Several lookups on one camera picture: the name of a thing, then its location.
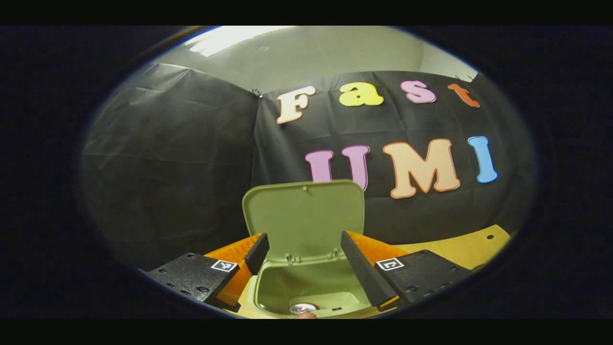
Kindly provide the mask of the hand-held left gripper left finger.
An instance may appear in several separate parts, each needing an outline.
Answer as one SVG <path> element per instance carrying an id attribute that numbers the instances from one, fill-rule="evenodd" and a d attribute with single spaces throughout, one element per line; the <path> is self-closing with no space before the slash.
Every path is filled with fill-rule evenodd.
<path id="1" fill-rule="evenodd" d="M 239 298 L 269 251 L 259 233 L 210 253 L 186 253 L 144 274 L 156 283 L 213 307 L 237 312 Z"/>

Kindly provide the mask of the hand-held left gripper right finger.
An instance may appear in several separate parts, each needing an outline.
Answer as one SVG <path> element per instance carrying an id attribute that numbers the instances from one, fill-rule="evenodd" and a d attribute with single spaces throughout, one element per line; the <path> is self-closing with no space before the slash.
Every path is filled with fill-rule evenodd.
<path id="1" fill-rule="evenodd" d="M 340 245 L 368 301 L 379 311 L 433 299 L 472 275 L 432 251 L 408 253 L 351 231 L 341 233 Z"/>

